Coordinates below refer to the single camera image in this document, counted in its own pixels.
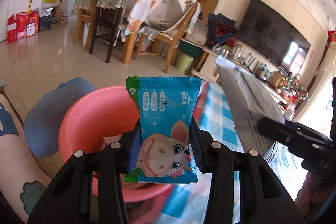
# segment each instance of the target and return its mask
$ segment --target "tattoo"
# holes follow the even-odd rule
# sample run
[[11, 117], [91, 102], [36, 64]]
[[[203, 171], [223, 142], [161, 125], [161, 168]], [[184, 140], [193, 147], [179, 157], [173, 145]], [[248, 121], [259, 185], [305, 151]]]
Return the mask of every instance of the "tattoo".
[[21, 201], [25, 212], [30, 215], [34, 206], [45, 191], [45, 187], [38, 181], [33, 183], [26, 182], [23, 185], [23, 193], [20, 194]]
[[12, 115], [6, 111], [3, 104], [0, 104], [0, 136], [14, 134], [19, 136]]

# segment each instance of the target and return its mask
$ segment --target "cartoon cow face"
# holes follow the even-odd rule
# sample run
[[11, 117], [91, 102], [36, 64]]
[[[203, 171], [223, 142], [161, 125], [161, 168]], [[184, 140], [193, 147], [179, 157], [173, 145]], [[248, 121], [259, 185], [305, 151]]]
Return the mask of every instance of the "cartoon cow face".
[[171, 138], [155, 133], [142, 143], [142, 161], [140, 167], [147, 177], [163, 177], [170, 175], [177, 178], [184, 175], [190, 156], [186, 153], [189, 143], [189, 130], [186, 124], [179, 120], [172, 130]]

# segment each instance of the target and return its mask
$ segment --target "cartoon eye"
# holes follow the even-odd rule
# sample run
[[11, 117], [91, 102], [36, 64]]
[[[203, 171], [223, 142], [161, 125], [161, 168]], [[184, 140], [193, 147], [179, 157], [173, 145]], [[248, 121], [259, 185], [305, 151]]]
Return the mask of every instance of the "cartoon eye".
[[176, 145], [173, 146], [173, 149], [174, 149], [175, 154], [179, 154], [179, 153], [183, 152], [184, 147], [180, 144], [176, 144]]
[[171, 165], [171, 168], [172, 168], [173, 170], [175, 170], [175, 169], [179, 168], [180, 166], [181, 166], [181, 164], [180, 164], [179, 162], [174, 162], [174, 163]]

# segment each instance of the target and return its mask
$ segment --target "beige wall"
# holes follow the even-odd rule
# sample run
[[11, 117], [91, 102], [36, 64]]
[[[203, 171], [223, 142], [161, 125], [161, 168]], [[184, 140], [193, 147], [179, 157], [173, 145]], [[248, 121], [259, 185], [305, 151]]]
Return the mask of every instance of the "beige wall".
[[[308, 10], [297, 0], [261, 1], [288, 20], [311, 44], [310, 52], [300, 71], [302, 84], [307, 87], [317, 70], [325, 48], [325, 32]], [[239, 28], [249, 2], [250, 0], [223, 0], [220, 13], [232, 20], [236, 20], [235, 27]]]

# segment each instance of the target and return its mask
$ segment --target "white door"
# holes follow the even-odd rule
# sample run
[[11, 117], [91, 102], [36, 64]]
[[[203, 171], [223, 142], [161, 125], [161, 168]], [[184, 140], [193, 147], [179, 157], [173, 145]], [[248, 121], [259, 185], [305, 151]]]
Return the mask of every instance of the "white door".
[[0, 0], [0, 42], [7, 38], [7, 11], [9, 0]]

